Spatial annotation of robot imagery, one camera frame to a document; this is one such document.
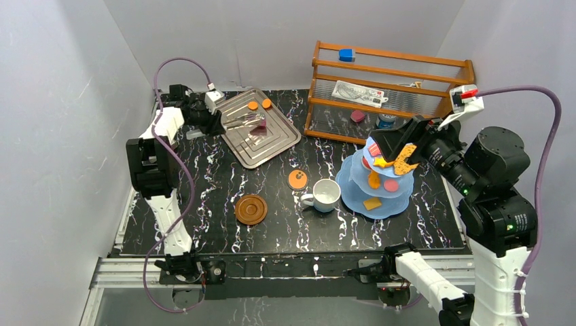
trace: white cup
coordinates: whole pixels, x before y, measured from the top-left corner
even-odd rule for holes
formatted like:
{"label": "white cup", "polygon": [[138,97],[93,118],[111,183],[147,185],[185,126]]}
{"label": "white cup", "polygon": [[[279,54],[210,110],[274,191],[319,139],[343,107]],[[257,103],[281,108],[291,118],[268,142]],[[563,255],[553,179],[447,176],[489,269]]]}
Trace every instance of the white cup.
{"label": "white cup", "polygon": [[311,194],[300,197],[302,204],[313,206],[322,213],[328,213],[336,207],[340,199],[340,186],[334,180],[321,179],[314,184]]}

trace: wooden frame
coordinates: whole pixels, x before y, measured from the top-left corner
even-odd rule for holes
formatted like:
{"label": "wooden frame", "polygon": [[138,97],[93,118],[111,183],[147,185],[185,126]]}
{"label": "wooden frame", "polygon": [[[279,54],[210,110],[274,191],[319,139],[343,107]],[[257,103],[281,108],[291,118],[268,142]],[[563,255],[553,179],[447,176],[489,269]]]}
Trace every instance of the wooden frame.
{"label": "wooden frame", "polygon": [[[354,62],[340,62],[340,61],[333,61],[333,60],[323,60],[320,59],[320,51],[321,50],[333,50],[338,51],[343,48],[351,48],[356,51],[357,54],[365,54],[369,56],[379,56],[384,58],[394,58],[400,60],[408,60],[408,61],[416,61],[416,62],[424,62],[434,65],[443,65],[443,66],[451,66],[459,68],[458,73],[455,77],[448,77],[448,76],[441,76],[441,75],[430,75],[426,73],[416,73],[416,72],[409,72],[409,71],[401,71],[397,69],[389,69],[389,68],[382,68],[382,67],[370,67],[365,65],[357,65]],[[398,92],[407,92],[412,94],[421,94],[427,96],[436,96],[440,97],[441,100],[439,105],[435,108],[434,114],[429,115],[429,117],[446,117],[452,110],[450,106],[450,95],[448,91],[454,87],[465,85],[465,84],[473,84],[475,81],[474,70],[472,67],[472,62],[470,60],[452,60],[446,58],[436,58],[432,56],[420,56],[416,54],[405,54],[400,52],[393,52],[393,51],[386,51],[386,50],[375,50],[375,49],[368,49],[368,48],[360,48],[355,46],[344,46],[338,44],[331,44],[331,43],[322,43],[320,41],[316,42],[316,47],[314,48],[314,54],[312,56],[312,66],[314,67],[314,73],[312,76],[312,83],[310,84],[310,92],[308,93],[308,115],[306,116],[306,125],[304,126],[304,134],[306,136],[312,137],[321,137],[326,139],[332,139],[337,141],[345,141],[349,143],[357,143],[357,144],[365,144],[365,139],[358,139],[355,137],[347,137],[342,136],[339,134],[332,134],[329,132],[321,132],[316,130],[310,130],[310,123],[312,119],[312,110],[314,109],[314,105],[327,105],[331,107],[340,107],[344,109],[350,110],[361,110],[368,113],[385,113],[396,115],[398,117],[412,117],[417,113],[412,112],[403,112],[403,111],[396,111],[391,109],[385,108],[375,108],[369,107],[366,105],[359,105],[354,103],[345,103],[339,101],[331,101],[325,98],[318,98],[314,96],[314,89],[316,87],[317,80],[327,80],[331,82],[336,82],[338,80],[342,80],[345,82],[349,82],[352,84],[359,84],[368,87],[374,88],[381,88],[386,90],[394,90]],[[351,69],[355,71],[367,71],[370,73],[379,73],[384,75],[392,75],[392,76],[400,76],[411,78],[415,80],[429,80],[432,82],[441,82],[449,84],[448,88],[445,92],[440,92],[437,90],[430,90],[424,88],[413,88],[407,86],[400,86],[395,84],[385,84],[379,83],[375,81],[367,81],[361,79],[353,79],[347,77],[338,77],[333,75],[325,75],[325,74],[318,74],[318,67],[333,67],[339,69]]]}

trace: white wall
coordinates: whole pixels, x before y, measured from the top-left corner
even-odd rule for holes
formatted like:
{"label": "white wall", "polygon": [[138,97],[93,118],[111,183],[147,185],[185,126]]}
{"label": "white wall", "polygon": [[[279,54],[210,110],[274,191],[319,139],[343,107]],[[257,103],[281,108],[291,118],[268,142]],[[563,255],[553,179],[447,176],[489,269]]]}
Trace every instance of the white wall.
{"label": "white wall", "polygon": [[[472,59],[480,89],[537,84],[553,90],[564,105],[544,174],[544,240],[528,278],[529,325],[574,325],[576,320],[571,302],[576,268],[576,155],[571,151],[576,139],[571,102],[575,31],[574,1],[468,0],[438,53]],[[554,114],[552,103],[542,94],[527,92],[488,96],[484,103],[484,112],[464,123],[462,138],[470,142],[485,126],[517,132],[531,159],[517,189],[533,203],[536,170]]]}
{"label": "white wall", "polygon": [[[309,88],[316,40],[436,55],[463,0],[105,0],[144,74],[202,63],[219,88]],[[205,87],[184,62],[160,86]]]}
{"label": "white wall", "polygon": [[101,0],[1,7],[0,325],[77,325],[151,88]]}

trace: metal tray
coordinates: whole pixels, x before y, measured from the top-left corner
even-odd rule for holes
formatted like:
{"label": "metal tray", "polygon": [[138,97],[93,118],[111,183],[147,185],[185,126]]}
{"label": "metal tray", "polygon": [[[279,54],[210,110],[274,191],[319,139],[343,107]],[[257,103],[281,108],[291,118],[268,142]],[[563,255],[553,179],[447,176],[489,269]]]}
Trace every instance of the metal tray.
{"label": "metal tray", "polygon": [[268,110],[262,107],[262,101],[267,98],[261,90],[252,88],[227,100],[218,107],[222,111],[223,123],[251,112],[248,109],[250,101],[256,101],[258,103],[256,112],[262,112],[266,116],[266,128],[244,127],[230,130],[222,135],[232,153],[245,168],[257,168],[289,149],[302,138],[298,129],[274,103]]}

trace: mug handle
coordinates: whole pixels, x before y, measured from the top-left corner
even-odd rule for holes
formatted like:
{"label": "mug handle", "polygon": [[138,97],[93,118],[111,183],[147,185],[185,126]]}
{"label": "mug handle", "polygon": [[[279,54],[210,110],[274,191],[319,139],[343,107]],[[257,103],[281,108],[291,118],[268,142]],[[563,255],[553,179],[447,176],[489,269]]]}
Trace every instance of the mug handle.
{"label": "mug handle", "polygon": [[300,202],[308,206],[314,206],[314,195],[305,194],[300,197]]}

